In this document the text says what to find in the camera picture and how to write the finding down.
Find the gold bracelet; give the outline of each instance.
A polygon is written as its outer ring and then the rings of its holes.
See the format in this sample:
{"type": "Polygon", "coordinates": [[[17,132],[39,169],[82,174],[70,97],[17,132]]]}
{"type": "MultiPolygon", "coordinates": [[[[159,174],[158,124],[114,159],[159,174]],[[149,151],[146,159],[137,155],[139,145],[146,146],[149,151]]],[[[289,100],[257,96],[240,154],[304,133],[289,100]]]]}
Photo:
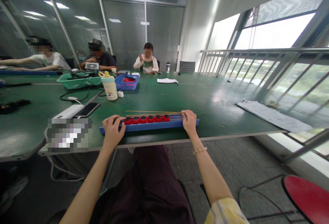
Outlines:
{"type": "Polygon", "coordinates": [[[203,147],[203,148],[201,148],[201,149],[194,150],[194,151],[193,151],[193,154],[196,154],[196,153],[199,153],[199,152],[201,152],[201,151],[205,151],[205,150],[207,150],[207,147],[203,147]]]}

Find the white shirt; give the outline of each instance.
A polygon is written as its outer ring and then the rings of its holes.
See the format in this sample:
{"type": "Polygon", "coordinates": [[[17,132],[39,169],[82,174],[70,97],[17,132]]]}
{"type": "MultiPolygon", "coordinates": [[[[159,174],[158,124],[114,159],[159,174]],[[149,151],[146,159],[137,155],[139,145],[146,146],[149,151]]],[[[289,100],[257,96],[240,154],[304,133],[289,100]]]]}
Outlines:
{"type": "MultiPolygon", "coordinates": [[[[159,71],[159,67],[158,67],[158,62],[157,59],[155,57],[152,56],[152,60],[153,60],[153,69],[158,72],[159,71]]],[[[139,56],[136,59],[136,62],[134,64],[134,68],[137,70],[139,69],[141,66],[143,65],[143,61],[141,62],[139,60],[139,56]]]]}
{"type": "Polygon", "coordinates": [[[29,57],[29,59],[34,60],[45,66],[57,65],[61,69],[71,70],[68,63],[64,60],[63,56],[60,53],[52,52],[50,57],[47,57],[45,54],[35,54],[29,57]]]}

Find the stack of papers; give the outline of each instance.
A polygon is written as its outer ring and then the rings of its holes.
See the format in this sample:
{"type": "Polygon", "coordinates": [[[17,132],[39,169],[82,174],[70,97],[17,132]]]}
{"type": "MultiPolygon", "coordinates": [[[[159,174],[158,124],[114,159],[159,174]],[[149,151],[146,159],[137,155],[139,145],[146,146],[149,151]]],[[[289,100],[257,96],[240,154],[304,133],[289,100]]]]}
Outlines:
{"type": "Polygon", "coordinates": [[[292,133],[298,133],[312,129],[310,125],[279,113],[278,111],[268,108],[257,101],[239,102],[237,105],[262,118],[263,120],[266,120],[267,122],[292,133]]]}
{"type": "Polygon", "coordinates": [[[178,83],[178,81],[175,79],[165,78],[165,79],[158,79],[158,83],[170,84],[170,83],[178,83]]]}

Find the smartphone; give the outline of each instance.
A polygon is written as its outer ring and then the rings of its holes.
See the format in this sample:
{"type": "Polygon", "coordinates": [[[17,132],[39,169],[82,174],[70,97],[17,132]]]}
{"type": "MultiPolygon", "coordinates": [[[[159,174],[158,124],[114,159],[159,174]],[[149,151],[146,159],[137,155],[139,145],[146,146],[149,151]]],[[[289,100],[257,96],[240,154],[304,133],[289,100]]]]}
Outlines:
{"type": "Polygon", "coordinates": [[[91,103],[87,104],[87,106],[85,106],[83,108],[83,110],[81,110],[75,116],[76,117],[88,117],[99,105],[100,105],[99,102],[91,102],[91,103]]]}

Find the green workbench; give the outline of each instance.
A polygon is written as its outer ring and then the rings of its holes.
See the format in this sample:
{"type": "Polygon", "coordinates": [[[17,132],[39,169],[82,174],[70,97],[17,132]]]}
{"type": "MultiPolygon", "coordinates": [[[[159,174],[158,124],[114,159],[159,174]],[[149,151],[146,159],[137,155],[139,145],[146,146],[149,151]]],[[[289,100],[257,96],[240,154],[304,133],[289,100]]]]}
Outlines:
{"type": "MultiPolygon", "coordinates": [[[[261,88],[256,90],[253,85],[248,86],[241,81],[229,83],[224,78],[216,78],[211,74],[141,74],[136,90],[124,91],[123,98],[108,101],[106,97],[98,97],[95,100],[100,102],[100,106],[89,116],[93,124],[88,151],[102,147],[103,136],[99,131],[102,121],[114,114],[134,114],[127,113],[126,110],[180,112],[190,109],[200,119],[197,132],[201,140],[285,132],[235,105],[243,98],[260,101],[266,94],[262,91],[261,88]],[[173,78],[179,83],[160,84],[157,83],[157,78],[173,78]]],[[[118,148],[187,141],[188,136],[183,128],[129,132],[118,148]]],[[[47,147],[44,147],[39,154],[53,153],[48,153],[47,147]]]]}
{"type": "MultiPolygon", "coordinates": [[[[36,153],[44,145],[44,131],[48,119],[72,105],[59,97],[67,93],[56,82],[58,75],[0,75],[9,84],[33,83],[28,86],[0,88],[0,103],[16,102],[20,99],[32,103],[20,107],[10,114],[0,115],[0,161],[23,160],[36,153]]],[[[100,91],[91,89],[86,103],[100,91]]],[[[72,96],[82,99],[87,90],[75,92],[72,96]]]]}

